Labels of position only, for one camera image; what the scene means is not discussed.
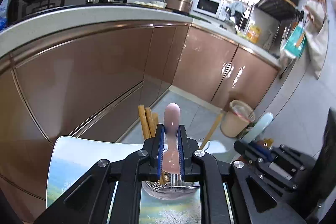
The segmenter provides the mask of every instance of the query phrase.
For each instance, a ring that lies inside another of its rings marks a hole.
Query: microwave
[[[193,11],[219,18],[222,6],[222,0],[195,0],[193,3]]]

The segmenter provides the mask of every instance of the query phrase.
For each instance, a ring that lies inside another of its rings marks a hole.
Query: white countertop
[[[77,26],[120,20],[166,20],[192,23],[220,36],[227,37],[268,60],[277,67],[279,62],[255,44],[215,25],[164,10],[129,6],[74,7],[45,13],[23,20],[0,32],[0,57],[15,48],[45,35]]]

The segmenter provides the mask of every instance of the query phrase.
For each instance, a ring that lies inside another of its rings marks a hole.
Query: metal bolt
[[[99,167],[105,167],[106,165],[108,165],[109,161],[108,160],[99,160],[98,161],[98,166]]]
[[[194,154],[197,157],[203,157],[205,155],[205,152],[203,150],[196,150]]]
[[[147,152],[147,150],[141,149],[141,150],[138,151],[137,154],[140,157],[144,157],[144,156],[146,156],[148,154],[148,152]]]
[[[243,168],[244,167],[244,163],[240,160],[236,160],[233,165],[237,168]]]

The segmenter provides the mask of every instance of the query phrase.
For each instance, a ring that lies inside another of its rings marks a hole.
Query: floor
[[[218,113],[169,90],[152,107],[152,112],[156,112],[159,115],[159,123],[163,123],[165,108],[170,103],[179,105],[181,109],[180,124],[185,125],[187,136],[197,141],[202,141],[209,132]],[[224,136],[219,126],[212,135],[211,140],[220,141],[228,150],[233,147],[233,143],[235,142],[235,139]],[[140,122],[129,131],[121,140],[121,143],[143,144]]]

